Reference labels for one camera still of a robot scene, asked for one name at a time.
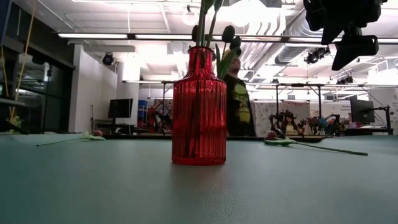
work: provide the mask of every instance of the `computer monitor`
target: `computer monitor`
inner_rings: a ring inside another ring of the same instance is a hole
[[[373,102],[350,99],[352,122],[374,123]]]
[[[109,118],[130,118],[132,99],[111,100],[109,104]]]

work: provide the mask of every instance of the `black t-shirt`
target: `black t-shirt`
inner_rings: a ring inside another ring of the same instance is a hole
[[[249,94],[244,82],[225,75],[227,130],[231,136],[256,136],[250,108]]]

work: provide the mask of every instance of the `green table surface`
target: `green table surface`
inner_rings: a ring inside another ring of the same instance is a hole
[[[167,140],[0,136],[0,223],[398,223],[398,138],[228,141],[223,166],[171,163]]]

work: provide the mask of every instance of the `red glass vase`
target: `red glass vase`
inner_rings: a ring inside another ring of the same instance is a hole
[[[173,153],[176,164],[225,163],[226,84],[212,71],[213,51],[192,47],[187,75],[173,92]]]

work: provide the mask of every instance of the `ceiling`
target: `ceiling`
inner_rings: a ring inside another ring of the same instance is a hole
[[[32,0],[14,1],[27,11],[32,10]],[[196,24],[196,15],[199,10],[198,1],[191,2],[191,0],[140,0],[133,4],[85,1],[39,0],[35,14],[38,19],[59,32],[189,34],[192,26]],[[303,19],[305,14],[299,14],[303,8],[302,0],[288,0],[288,2],[295,2],[295,6],[270,9],[258,0],[241,0],[232,6],[222,7],[218,14],[215,34],[222,34],[224,27],[233,25],[237,34],[319,36],[321,33],[308,30],[308,25]],[[210,21],[211,19],[206,21],[207,29]],[[397,21],[398,3],[390,0],[382,6],[380,19],[368,24],[368,27],[363,29],[363,33],[378,37],[398,37]],[[98,40],[84,44],[85,50],[96,58],[103,57],[105,52],[102,52],[101,48],[106,46],[134,46],[135,53],[140,56],[141,75],[148,80],[175,79],[178,78],[175,76],[176,73],[179,73],[181,77],[184,73],[183,68],[187,66],[187,57],[170,53],[170,45],[168,47],[170,42],[166,41]],[[314,65],[307,65],[303,59],[308,51],[314,49],[313,47],[244,43],[241,56],[244,70],[241,78],[250,82],[269,82],[273,78],[278,78],[281,83],[336,82],[330,79],[336,80],[345,72],[343,70],[331,71],[335,49],[331,48],[331,56],[325,57]],[[292,58],[288,58],[289,64],[287,66],[274,65],[276,57],[283,59],[280,56],[282,52],[293,55]],[[126,55],[126,52],[114,52],[118,60],[124,60]],[[357,82],[366,82],[369,69],[388,58],[398,58],[398,46],[381,45],[376,56],[361,57],[359,61],[347,65],[345,70],[351,70]]]

